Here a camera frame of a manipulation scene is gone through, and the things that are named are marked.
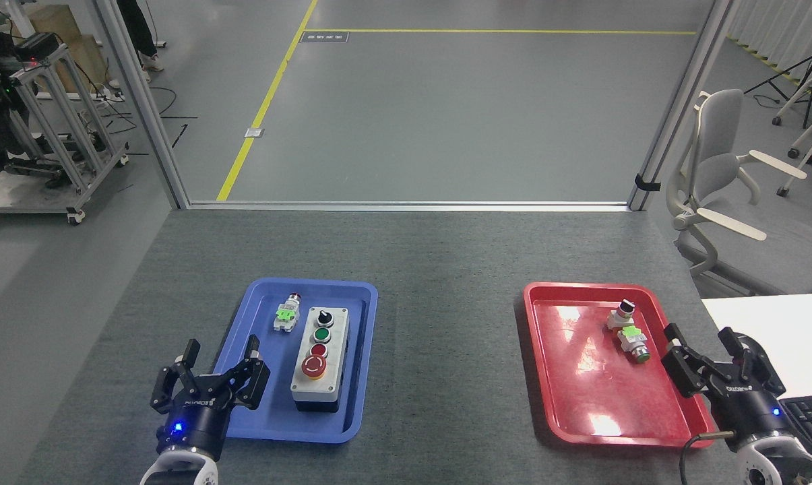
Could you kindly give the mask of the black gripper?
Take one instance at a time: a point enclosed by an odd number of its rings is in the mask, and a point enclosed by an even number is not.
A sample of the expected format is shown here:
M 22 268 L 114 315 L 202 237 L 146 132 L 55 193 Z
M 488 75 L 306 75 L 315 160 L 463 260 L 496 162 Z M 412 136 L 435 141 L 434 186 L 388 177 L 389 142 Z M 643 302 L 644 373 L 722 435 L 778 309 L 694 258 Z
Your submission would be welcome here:
M 243 358 L 214 381 L 214 395 L 201 396 L 192 368 L 200 344 L 190 339 L 184 352 L 170 366 L 163 366 L 156 378 L 150 405 L 166 414 L 166 424 L 156 431 L 156 451 L 171 447 L 196 448 L 220 461 L 231 410 L 243 406 L 255 410 L 261 404 L 271 370 L 261 358 L 259 339 L 250 335 Z M 173 398 L 175 383 L 182 390 Z
M 718 332 L 721 344 L 739 367 L 726 379 L 716 363 L 687 344 L 676 323 L 664 328 L 667 338 L 662 365 L 683 398 L 704 392 L 714 421 L 723 432 L 733 432 L 732 442 L 767 435 L 790 434 L 792 423 L 778 397 L 786 392 L 764 347 L 752 337 L 725 327 Z

